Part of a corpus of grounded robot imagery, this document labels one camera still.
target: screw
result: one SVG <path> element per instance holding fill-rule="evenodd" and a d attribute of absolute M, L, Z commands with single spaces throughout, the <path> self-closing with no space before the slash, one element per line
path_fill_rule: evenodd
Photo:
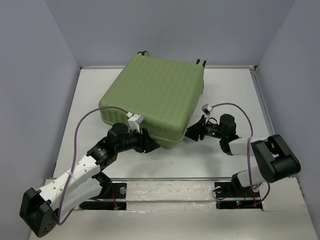
<path fill-rule="evenodd" d="M 126 192 L 127 192 L 127 189 L 124 186 L 120 188 L 120 193 L 121 194 L 124 195 L 124 194 L 126 194 Z"/>
<path fill-rule="evenodd" d="M 222 188 L 221 188 L 221 186 L 217 186 L 217 187 L 215 188 L 215 192 L 216 192 L 217 194 L 222 193 Z"/>

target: black joint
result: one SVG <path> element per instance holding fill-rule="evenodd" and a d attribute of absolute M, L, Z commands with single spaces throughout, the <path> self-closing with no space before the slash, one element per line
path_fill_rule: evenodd
<path fill-rule="evenodd" d="M 200 120 L 196 124 L 194 124 L 186 129 L 184 136 L 186 136 L 187 138 L 190 138 L 196 142 L 198 142 L 199 139 L 203 140 L 205 137 L 205 135 L 203 134 L 205 124 L 206 124 L 206 117 L 205 117 L 205 115 L 202 115 L 202 117 L 200 118 Z"/>
<path fill-rule="evenodd" d="M 231 185 L 232 185 L 232 189 L 236 192 L 238 192 L 239 190 L 241 190 L 243 187 L 241 186 L 241 183 L 238 179 L 238 174 L 233 174 L 231 177 Z"/>
<path fill-rule="evenodd" d="M 142 128 L 141 133 L 138 136 L 140 144 L 134 149 L 136 152 L 147 154 L 160 148 L 160 145 L 150 137 L 146 128 Z"/>
<path fill-rule="evenodd" d="M 116 146 L 109 141 L 109 138 L 104 137 L 86 153 L 86 156 L 96 160 L 95 164 L 99 165 L 102 171 L 117 160 L 118 154 L 115 153 L 115 149 Z"/>
<path fill-rule="evenodd" d="M 128 126 L 124 123 L 118 122 L 112 125 L 112 128 L 107 133 L 109 140 L 116 138 L 118 135 L 126 134 L 128 132 Z"/>
<path fill-rule="evenodd" d="M 98 174 L 92 176 L 93 179 L 96 179 L 101 187 L 109 187 L 112 184 L 111 179 L 105 175 L 103 172 L 99 172 Z"/>
<path fill-rule="evenodd" d="M 220 147 L 222 151 L 228 155 L 232 155 L 229 143 L 239 138 L 236 134 L 237 124 L 235 117 L 230 114 L 223 114 L 220 117 L 219 131 L 220 131 Z"/>
<path fill-rule="evenodd" d="M 300 162 L 278 134 L 268 137 L 267 141 L 252 142 L 251 147 L 260 173 L 268 183 L 274 183 L 301 171 Z"/>

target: white arm link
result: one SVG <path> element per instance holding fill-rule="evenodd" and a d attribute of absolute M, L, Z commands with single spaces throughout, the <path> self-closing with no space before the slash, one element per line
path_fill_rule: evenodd
<path fill-rule="evenodd" d="M 102 186 L 93 178 L 89 178 L 86 182 L 81 184 L 75 191 L 71 192 L 63 201 L 61 216 L 67 214 L 71 209 L 79 206 L 84 201 L 98 196 L 101 192 Z"/>
<path fill-rule="evenodd" d="M 238 177 L 239 182 L 243 188 L 250 186 L 248 170 L 239 172 L 236 176 Z M 251 168 L 251 176 L 253 185 L 266 182 L 266 180 L 262 177 L 258 166 L 254 166 Z"/>
<path fill-rule="evenodd" d="M 261 137 L 261 138 L 252 138 L 251 143 L 257 141 L 257 140 L 265 140 L 268 137 Z M 248 137 L 244 138 L 238 138 L 236 140 L 233 140 L 229 142 L 229 147 L 232 155 L 247 155 L 247 144 L 248 144 Z M 252 150 L 252 147 L 250 145 L 250 156 L 254 156 L 254 152 Z"/>
<path fill-rule="evenodd" d="M 91 156 L 84 156 L 76 165 L 71 175 L 70 182 L 65 192 L 65 198 L 78 186 L 84 183 L 86 180 L 100 172 L 100 166 L 96 164 L 96 160 Z M 62 191 L 66 184 L 67 178 L 70 175 L 70 169 L 58 177 L 51 183 L 40 187 L 40 196 L 45 200 L 50 200 L 50 207 L 55 210 L 59 207 Z"/>

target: red wire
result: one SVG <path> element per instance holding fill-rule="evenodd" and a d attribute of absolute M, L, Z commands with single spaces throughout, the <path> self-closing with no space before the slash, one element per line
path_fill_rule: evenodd
<path fill-rule="evenodd" d="M 250 194 L 253 196 L 253 206 L 256 206 L 256 196 L 254 195 L 254 193 L 251 191 L 251 189 L 249 189 Z"/>
<path fill-rule="evenodd" d="M 115 189 L 112 189 L 112 190 L 111 190 L 111 194 L 112 194 L 112 197 L 113 197 L 113 205 L 114 205 L 114 207 L 117 208 L 117 209 L 120 209 L 120 207 L 117 206 L 117 203 L 116 203 Z"/>

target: white cable clip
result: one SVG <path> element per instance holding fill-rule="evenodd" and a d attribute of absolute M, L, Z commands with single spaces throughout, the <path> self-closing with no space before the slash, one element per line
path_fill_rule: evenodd
<path fill-rule="evenodd" d="M 71 173 L 71 171 L 66 171 L 66 173 L 71 176 L 71 179 L 74 181 L 74 184 L 75 184 L 75 190 L 77 190 L 77 192 L 79 193 L 79 195 L 80 195 L 81 198 L 83 199 L 83 198 L 84 198 L 84 195 L 83 195 L 83 193 L 82 193 L 82 192 L 80 191 L 80 189 L 79 189 L 79 185 L 78 185 L 78 182 L 77 182 L 76 177 Z"/>
<path fill-rule="evenodd" d="M 145 117 L 141 113 L 133 115 L 131 112 L 128 112 L 127 116 L 129 118 L 128 123 L 131 130 L 136 130 L 138 133 L 140 133 L 140 124 Z"/>
<path fill-rule="evenodd" d="M 208 105 L 208 104 L 205 104 L 201 110 L 204 112 L 205 116 L 206 117 L 209 117 L 211 115 L 211 112 L 213 110 L 212 106 Z"/>

